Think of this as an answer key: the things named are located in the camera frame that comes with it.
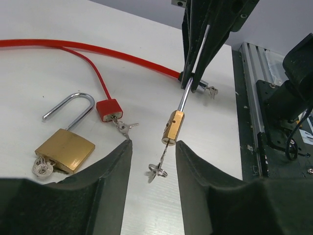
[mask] gray wall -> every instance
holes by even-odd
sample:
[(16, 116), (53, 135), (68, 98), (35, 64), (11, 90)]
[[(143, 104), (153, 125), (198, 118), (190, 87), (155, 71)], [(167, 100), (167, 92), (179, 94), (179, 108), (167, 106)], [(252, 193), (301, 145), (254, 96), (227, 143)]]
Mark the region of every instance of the gray wall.
[[(162, 24), (180, 28), (184, 9), (171, 0), (92, 0)], [(245, 25), (231, 33), (227, 44), (238, 49), (242, 42), (287, 54), (313, 32), (313, 0), (260, 0)]]

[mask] padlock body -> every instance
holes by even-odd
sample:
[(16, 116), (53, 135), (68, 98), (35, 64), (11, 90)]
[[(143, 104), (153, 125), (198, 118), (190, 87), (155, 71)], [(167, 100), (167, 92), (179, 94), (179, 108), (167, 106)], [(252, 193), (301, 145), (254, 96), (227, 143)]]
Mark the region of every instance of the padlock body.
[(87, 139), (60, 129), (35, 150), (38, 157), (52, 160), (55, 167), (67, 173), (75, 173), (94, 151), (95, 145)]

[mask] red padlock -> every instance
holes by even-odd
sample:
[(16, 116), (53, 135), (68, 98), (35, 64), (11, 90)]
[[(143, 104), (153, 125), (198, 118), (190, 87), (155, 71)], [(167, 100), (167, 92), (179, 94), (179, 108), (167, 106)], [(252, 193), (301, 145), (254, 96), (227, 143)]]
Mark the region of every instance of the red padlock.
[(97, 102), (96, 109), (102, 121), (112, 121), (113, 117), (120, 119), (123, 116), (123, 110), (116, 99), (107, 99)]

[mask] white table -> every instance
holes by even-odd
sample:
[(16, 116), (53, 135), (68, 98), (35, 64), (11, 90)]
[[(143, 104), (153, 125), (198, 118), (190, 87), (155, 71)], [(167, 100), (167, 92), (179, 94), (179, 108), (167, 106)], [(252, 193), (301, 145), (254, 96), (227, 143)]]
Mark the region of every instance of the white table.
[[(0, 39), (46, 38), (94, 44), (183, 69), (181, 31), (86, 0), (2, 0)], [(114, 58), (84, 53), (99, 68), (113, 98), (123, 108), (123, 121), (139, 122), (129, 135), (133, 158), (123, 219), (123, 235), (182, 235), (175, 148), (164, 161), (168, 178), (152, 184), (144, 175), (163, 152), (161, 137), (183, 90), (174, 79)], [(87, 106), (76, 99), (51, 120), (41, 116), (67, 95), (82, 91), (105, 99), (93, 70), (82, 59), (47, 48), (0, 51), (0, 176), (29, 178), (34, 150), (58, 128), (66, 127)], [(223, 46), (203, 79), (219, 89), (209, 95), (190, 94), (179, 139), (228, 174), (242, 178), (231, 47)], [(125, 138), (112, 123), (92, 111), (73, 130), (96, 144), (81, 169), (106, 156)], [(44, 182), (65, 176), (54, 173)]]

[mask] thick red cable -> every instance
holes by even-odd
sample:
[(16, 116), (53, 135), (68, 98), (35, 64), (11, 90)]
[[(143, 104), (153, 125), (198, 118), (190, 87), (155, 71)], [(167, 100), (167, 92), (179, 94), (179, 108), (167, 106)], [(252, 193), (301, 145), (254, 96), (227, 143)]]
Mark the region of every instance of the thick red cable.
[(108, 99), (112, 99), (111, 96), (110, 96), (110, 93), (109, 93), (109, 91), (108, 91), (108, 88), (107, 88), (106, 84), (104, 83), (103, 78), (102, 78), (102, 76), (101, 76), (99, 70), (97, 69), (96, 65), (95, 65), (88, 57), (86, 57), (86, 56), (84, 56), (83, 54), (78, 53), (78, 52), (76, 52), (76, 51), (74, 51), (74, 50), (65, 48), (65, 47), (53, 47), (53, 48), (57, 48), (57, 49), (60, 49), (60, 50), (67, 51), (67, 52), (69, 52), (69, 53), (72, 53), (72, 54), (74, 54), (74, 55), (77, 55), (77, 56), (79, 56), (80, 58), (86, 60), (86, 61), (90, 64), (90, 66), (94, 69), (94, 71), (96, 72), (96, 74), (97, 74), (97, 76), (98, 76), (98, 78), (99, 78), (99, 81), (100, 81), (100, 83), (101, 83), (101, 86), (102, 86), (102, 88), (103, 88), (103, 90), (104, 90), (104, 92), (105, 92), (107, 98), (108, 98)]
[(43, 47), (70, 47), (76, 49), (87, 50), (91, 52), (100, 53), (106, 56), (115, 57), (121, 60), (129, 61), (134, 64), (167, 74), (171, 77), (179, 77), (179, 72), (166, 68), (162, 65), (152, 63), (150, 61), (128, 55), (119, 51), (98, 47), (85, 43), (70, 42), (63, 40), (50, 40), (50, 39), (13, 39), (13, 40), (0, 40), (0, 47), (20, 47), (20, 46), (43, 46)]

